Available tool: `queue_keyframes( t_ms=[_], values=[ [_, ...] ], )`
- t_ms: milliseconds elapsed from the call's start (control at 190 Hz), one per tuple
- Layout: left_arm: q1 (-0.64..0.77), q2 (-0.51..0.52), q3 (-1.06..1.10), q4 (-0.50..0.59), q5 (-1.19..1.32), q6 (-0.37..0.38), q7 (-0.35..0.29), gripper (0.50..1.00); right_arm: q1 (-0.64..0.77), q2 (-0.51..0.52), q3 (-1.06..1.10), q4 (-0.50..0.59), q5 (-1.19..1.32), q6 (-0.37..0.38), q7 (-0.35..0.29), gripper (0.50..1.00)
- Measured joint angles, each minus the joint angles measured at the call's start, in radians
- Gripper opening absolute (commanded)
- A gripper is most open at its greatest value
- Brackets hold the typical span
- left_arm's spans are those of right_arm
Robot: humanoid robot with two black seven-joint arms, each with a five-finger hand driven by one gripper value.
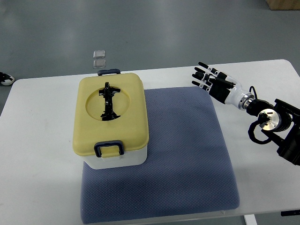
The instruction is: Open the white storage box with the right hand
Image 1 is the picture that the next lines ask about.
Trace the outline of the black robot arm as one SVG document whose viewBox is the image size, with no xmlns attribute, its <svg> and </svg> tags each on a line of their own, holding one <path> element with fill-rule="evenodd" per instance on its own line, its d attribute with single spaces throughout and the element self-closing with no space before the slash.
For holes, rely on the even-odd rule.
<svg viewBox="0 0 300 225">
<path fill-rule="evenodd" d="M 249 100 L 245 109 L 257 118 L 248 129 L 250 140 L 260 145 L 274 142 L 280 157 L 300 165 L 300 110 L 280 99 L 275 99 L 275 105 Z"/>
</svg>

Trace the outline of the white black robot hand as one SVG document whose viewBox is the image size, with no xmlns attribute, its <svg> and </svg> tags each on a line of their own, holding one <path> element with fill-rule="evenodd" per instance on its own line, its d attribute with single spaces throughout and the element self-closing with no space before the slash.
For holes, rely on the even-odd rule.
<svg viewBox="0 0 300 225">
<path fill-rule="evenodd" d="M 218 102 L 246 110 L 248 103 L 255 99 L 252 93 L 243 89 L 240 82 L 226 73 L 203 62 L 199 62 L 198 65 L 192 74 L 195 79 L 192 84 L 208 92 Z"/>
</svg>

